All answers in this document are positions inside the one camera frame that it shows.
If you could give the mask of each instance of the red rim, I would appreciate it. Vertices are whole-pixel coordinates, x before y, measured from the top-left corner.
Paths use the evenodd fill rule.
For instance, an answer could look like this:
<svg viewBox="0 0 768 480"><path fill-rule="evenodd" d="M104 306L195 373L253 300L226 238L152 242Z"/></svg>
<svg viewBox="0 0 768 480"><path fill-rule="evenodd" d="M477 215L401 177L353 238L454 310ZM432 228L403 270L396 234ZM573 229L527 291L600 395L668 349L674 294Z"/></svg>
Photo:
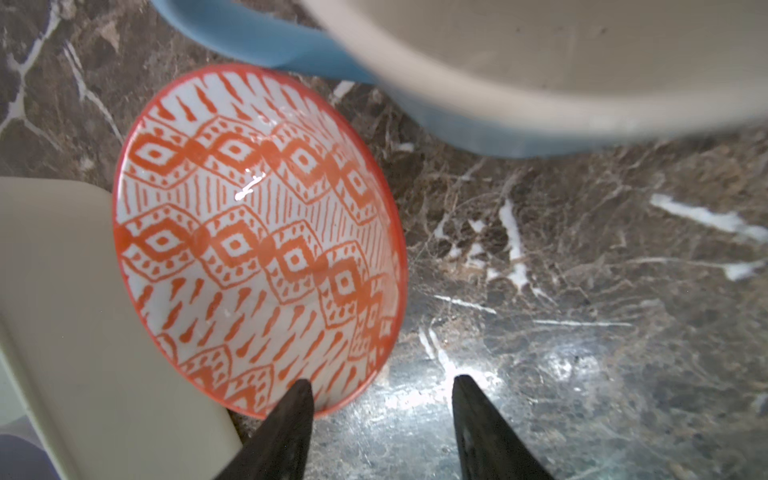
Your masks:
<svg viewBox="0 0 768 480"><path fill-rule="evenodd" d="M319 419L326 415L329 415L331 413L334 413L338 411L339 409L342 409L343 407L350 404L354 399L356 399L360 394L365 391L370 384L373 382L373 380L376 378L376 376L381 371L381 368L386 364L386 361L389 360L389 355L392 353L392 350L395 347L395 344L397 343L397 337L399 336L400 328L402 327L402 321L405 318L406 314L406 303L408 300L408 258L406 255L406 237L402 232L402 225L400 223L400 216L397 210L397 205L395 204L395 199L392 197L392 191L389 189L389 185L386 182L386 179L384 178L384 173L382 172L379 165L376 163L376 160L373 158L373 155L371 154L371 151L366 146L365 142L362 141L362 138L357 134L357 132L352 128L352 126L349 124L349 122L342 117L342 115L333 107L331 107L328 102L320 97L319 94L317 94L315 91L310 90L309 88L305 87L303 84L301 84L299 81L281 74L277 73L275 71L271 71L265 68L256 67L254 65L245 65L245 64L236 64L236 63L229 63L229 64L220 64L220 65L208 65L207 67L203 67L200 69L197 69L195 71L191 71L187 74L182 75L179 78L174 79L171 83L167 84L165 87L163 87L162 90L157 92L155 96L152 97L149 102L144 106L144 108L141 110L141 113L136 118L136 121L134 121L134 124L131 126L131 129L128 132L128 135L126 136L126 140L123 143L123 148L120 152L120 158L118 159L117 168L114 172L114 183L112 187L112 229L113 234L116 231L116 229L119 227L119 223L117 221L117 205L118 205L118 187L117 185L120 184L121 174L123 170L123 163L125 161L125 157L127 154L128 146L131 145L134 136L136 134L136 130L141 125L141 120L146 115L149 114L149 110L154 106L156 101L159 101L161 98L163 98L168 92L172 91L174 88L176 88L178 85L183 84L185 81L190 80L191 78L195 78L197 76L211 73L211 72L222 72L222 71L235 71L235 72L252 72L254 74L263 75L263 76L271 76L272 78L275 78L279 82L282 82L284 84L289 85L290 87L296 89L299 93L302 95L307 96L312 101L314 101L318 106L324 105L327 107L327 112L331 115L333 120L336 122L336 124L339 126L339 129L347 134L349 138L352 140L352 142L355 144L355 147L357 147L360 154L365 158L366 166L369 168L369 170L373 173L374 178L376 179L376 182L379 184L379 187L382 190L382 198L384 200L384 204L386 205L387 214L389 217L389 220L392 222L392 229L391 231L399 233L396 234L395 244L393 245L395 247L395 250L397 250L397 253L399 255L399 265L401 269L401 276L400 281L398 284L398 289L400 291L400 303L398 305L397 309L397 315L395 317L395 331L398 333L398 335L393 336L392 340L385 346L386 356L384 357L386 360L385 362L379 366L378 369L373 370L366 378L363 380L363 382L358 386L355 390L353 390L349 395L344 397L341 401L336 403L335 405L315 411L314 418ZM123 284L125 285L125 289L128 293L128 297L131 299L131 303L134 306L134 310L136 310L137 315L139 316L139 320L141 321L141 324L144 326L144 328L149 333L150 338L152 339L153 343L157 347L158 350L163 354L163 357L176 369L176 371L182 375L189 383L194 385L198 390L200 390L202 393L204 393L206 396L208 396L210 399L215 401L216 403L226 407L229 410L232 410L233 412L240 413L242 415L246 415L252 418L256 419L265 419L266 415L254 415L252 412L246 412L242 410L239 407L232 406L226 404L223 400L216 398L215 396L211 395L210 392L208 392L206 389L204 389L202 386L200 386L198 383L190 380L185 373L181 371L179 368L179 365L166 354L165 350L162 348L160 343L157 341L157 338L154 336L152 331L149 329L149 326L147 325L146 319L141 315L141 311L138 308L137 299L134 298L134 296L131 294L131 289L128 286L127 282L127 275L123 271L123 265L119 261L119 256L117 252L117 247L115 247L115 256L118 258L118 267L120 268Z"/></svg>

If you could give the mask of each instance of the mug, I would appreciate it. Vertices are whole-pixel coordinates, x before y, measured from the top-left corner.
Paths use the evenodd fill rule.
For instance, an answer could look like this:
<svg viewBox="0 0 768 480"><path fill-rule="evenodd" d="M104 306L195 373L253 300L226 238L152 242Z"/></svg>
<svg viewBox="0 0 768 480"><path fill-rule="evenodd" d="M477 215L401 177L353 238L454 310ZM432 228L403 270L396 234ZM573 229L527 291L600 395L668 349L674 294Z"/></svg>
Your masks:
<svg viewBox="0 0 768 480"><path fill-rule="evenodd" d="M481 155L564 154L768 116L762 0L303 0L328 34L225 0L153 3L223 55L380 84L436 137Z"/></svg>

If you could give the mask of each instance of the mug handle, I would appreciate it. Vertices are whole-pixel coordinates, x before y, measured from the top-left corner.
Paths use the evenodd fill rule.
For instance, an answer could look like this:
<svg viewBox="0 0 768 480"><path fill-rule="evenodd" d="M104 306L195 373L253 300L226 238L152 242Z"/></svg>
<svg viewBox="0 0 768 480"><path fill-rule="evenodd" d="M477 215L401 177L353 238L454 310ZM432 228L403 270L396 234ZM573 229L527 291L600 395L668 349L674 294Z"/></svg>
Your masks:
<svg viewBox="0 0 768 480"><path fill-rule="evenodd" d="M371 74L320 30L225 0L152 3L181 33L227 57L277 70L374 83Z"/></svg>

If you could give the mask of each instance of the ceramic bowl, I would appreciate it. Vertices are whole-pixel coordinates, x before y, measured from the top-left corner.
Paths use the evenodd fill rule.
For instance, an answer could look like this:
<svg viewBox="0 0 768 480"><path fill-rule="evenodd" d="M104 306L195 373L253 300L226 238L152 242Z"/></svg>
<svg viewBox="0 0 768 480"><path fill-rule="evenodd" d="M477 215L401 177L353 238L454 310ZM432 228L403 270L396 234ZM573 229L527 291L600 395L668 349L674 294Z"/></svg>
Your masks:
<svg viewBox="0 0 768 480"><path fill-rule="evenodd" d="M392 195L347 122L284 75L211 66L153 98L119 160L114 241L152 339L228 409L263 418L307 378L332 412L396 341Z"/></svg>

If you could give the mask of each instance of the countertop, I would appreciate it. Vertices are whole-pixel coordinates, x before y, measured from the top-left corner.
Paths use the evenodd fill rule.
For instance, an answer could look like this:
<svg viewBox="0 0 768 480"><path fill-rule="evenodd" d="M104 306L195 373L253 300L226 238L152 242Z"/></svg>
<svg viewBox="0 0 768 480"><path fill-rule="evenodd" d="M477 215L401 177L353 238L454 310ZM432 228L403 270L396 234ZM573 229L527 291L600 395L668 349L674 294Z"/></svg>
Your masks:
<svg viewBox="0 0 768 480"><path fill-rule="evenodd" d="M257 3L308 22L290 0ZM110 190L144 104L227 61L143 0L3 0L0 28L5 176ZM507 161L441 143L372 86L301 80L380 163L411 279L389 362L315 421L306 478L459 478L459 373L559 480L764 478L765 124Z"/></svg>

